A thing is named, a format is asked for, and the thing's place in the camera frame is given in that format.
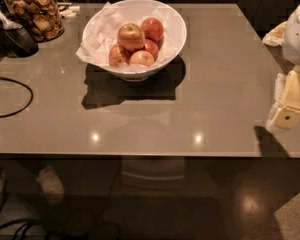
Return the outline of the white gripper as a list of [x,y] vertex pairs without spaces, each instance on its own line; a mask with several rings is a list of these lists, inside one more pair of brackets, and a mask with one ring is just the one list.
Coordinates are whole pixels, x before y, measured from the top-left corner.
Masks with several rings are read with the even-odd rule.
[[287,20],[282,54],[297,66],[287,75],[277,75],[274,104],[266,122],[268,131],[289,130],[300,121],[300,4]]

